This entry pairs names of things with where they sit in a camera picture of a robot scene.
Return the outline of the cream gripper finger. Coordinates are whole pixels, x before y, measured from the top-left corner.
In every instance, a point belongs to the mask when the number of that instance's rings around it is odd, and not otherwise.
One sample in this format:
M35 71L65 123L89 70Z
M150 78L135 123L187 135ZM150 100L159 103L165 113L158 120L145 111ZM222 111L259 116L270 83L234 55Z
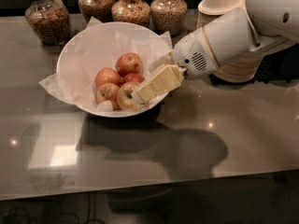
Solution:
M145 104L160 95L164 95L181 86L184 69L176 64L159 66L148 79L132 92L132 98L139 104Z
M161 68L168 64L173 64L174 59L173 59L173 54L171 51L167 52L165 55L154 61L149 65L149 72L151 74L158 72Z

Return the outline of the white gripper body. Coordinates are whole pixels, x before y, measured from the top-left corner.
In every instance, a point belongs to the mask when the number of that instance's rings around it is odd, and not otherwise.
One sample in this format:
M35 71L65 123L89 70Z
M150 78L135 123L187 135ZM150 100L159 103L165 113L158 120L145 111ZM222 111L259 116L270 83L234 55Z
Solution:
M186 78L208 76L219 69L203 28L184 36L173 48L174 62L185 69Z

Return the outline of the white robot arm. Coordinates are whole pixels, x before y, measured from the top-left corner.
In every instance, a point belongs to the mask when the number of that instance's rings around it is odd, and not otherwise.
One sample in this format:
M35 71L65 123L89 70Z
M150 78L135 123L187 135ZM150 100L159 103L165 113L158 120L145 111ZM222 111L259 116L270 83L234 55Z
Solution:
M299 0L245 0L153 62L152 74L132 97L144 104L178 88L184 78L207 76L237 59L264 57L298 42Z

